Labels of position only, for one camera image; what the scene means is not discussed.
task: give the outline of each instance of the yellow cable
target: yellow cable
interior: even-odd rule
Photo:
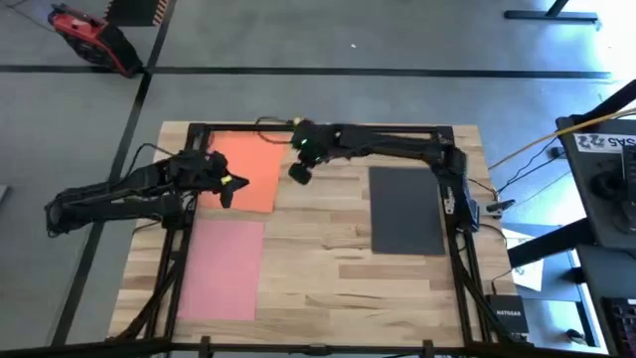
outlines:
[[[504,159],[502,159],[502,160],[498,161],[497,163],[489,166],[488,170],[492,170],[492,169],[498,167],[500,164],[504,163],[505,161],[517,156],[519,153],[522,153],[522,152],[528,150],[529,148],[537,145],[538,143],[543,142],[546,139],[550,139],[550,138],[556,137],[558,135],[567,134],[567,133],[573,132],[575,130],[578,130],[578,129],[581,129],[581,128],[585,128],[587,126],[590,126],[590,125],[593,125],[593,124],[596,124],[596,123],[600,123],[600,122],[605,121],[607,119],[611,119],[611,118],[619,117],[619,116],[624,116],[624,115],[628,115],[628,114],[636,114],[636,107],[625,109],[625,110],[621,110],[621,111],[617,111],[615,113],[611,113],[611,114],[607,114],[607,115],[603,115],[603,116],[600,116],[599,118],[592,119],[592,120],[586,121],[586,122],[581,123],[581,124],[573,125],[573,126],[568,127],[566,129],[562,129],[562,130],[556,131],[556,132],[554,132],[552,134],[548,134],[548,135],[543,136],[543,137],[535,140],[534,142],[524,146],[523,148],[517,150],[516,152],[507,155],[506,157],[504,157]]]

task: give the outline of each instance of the dark gray mat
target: dark gray mat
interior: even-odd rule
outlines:
[[[430,170],[372,167],[369,185],[374,253],[445,254],[437,179]]]

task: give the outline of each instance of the pink paper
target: pink paper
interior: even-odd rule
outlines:
[[[178,316],[255,320],[264,223],[197,219]]]

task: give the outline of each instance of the black metal frame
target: black metal frame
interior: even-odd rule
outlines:
[[[211,133],[216,130],[232,131],[291,131],[288,125],[259,125],[253,124],[204,124],[192,123],[188,128],[186,148],[205,151],[208,148]],[[371,125],[371,130],[384,133],[428,133],[431,138],[454,142],[452,127],[450,126],[394,126]],[[442,198],[447,197],[447,188],[440,185]],[[481,286],[481,277],[477,263],[477,256],[472,233],[465,231],[462,234],[466,243],[466,254],[469,269],[466,269],[459,255],[457,245],[456,222],[454,214],[444,213],[444,222],[448,237],[448,248],[451,258],[457,308],[465,347],[444,348],[433,347],[431,341],[422,341],[421,346],[392,347],[392,346],[330,346],[324,344],[311,345],[284,345],[284,344],[215,344],[210,337],[203,336],[201,343],[174,343],[172,342],[177,318],[177,308],[181,286],[185,274],[188,248],[190,245],[192,225],[194,223],[196,200],[193,206],[186,207],[185,227],[178,251],[173,252],[173,244],[176,231],[168,230],[165,235],[164,247],[161,253],[161,261],[157,272],[157,280],[153,295],[141,309],[137,317],[118,336],[108,338],[104,342],[85,344],[59,345],[31,349],[19,349],[0,352],[0,357],[139,357],[150,354],[166,353],[170,356],[172,351],[198,351],[200,357],[212,357],[215,352],[281,352],[304,353],[311,356],[325,356],[333,353],[369,353],[369,354],[412,354],[420,357],[432,357],[433,355],[451,356],[483,356],[483,357],[599,357],[595,354],[564,352],[551,349],[535,348],[527,343],[517,343],[510,338],[506,328],[498,321],[496,315],[487,304]],[[160,311],[161,301],[165,293],[172,286],[172,293],[168,302],[167,319],[164,333],[156,337],[156,323]],[[465,290],[473,297],[479,315],[479,326],[483,342],[475,341],[472,336],[468,304]],[[141,330],[146,327],[144,338],[137,339]],[[491,329],[496,333],[500,343],[492,343]]]
[[[504,12],[504,17],[510,20],[549,20],[549,21],[569,21],[579,23],[594,23],[598,21],[596,13],[588,12],[562,12],[563,7],[569,0],[556,0],[548,12],[508,10]]]

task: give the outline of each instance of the orange paper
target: orange paper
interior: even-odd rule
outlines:
[[[265,134],[273,140],[288,140],[288,135]],[[254,132],[220,131],[211,134],[210,147],[228,159],[232,174],[247,178],[249,185],[235,192],[232,209],[271,213],[276,198],[280,163],[286,145],[264,141]],[[203,193],[200,203],[207,208],[221,208],[218,195]]]

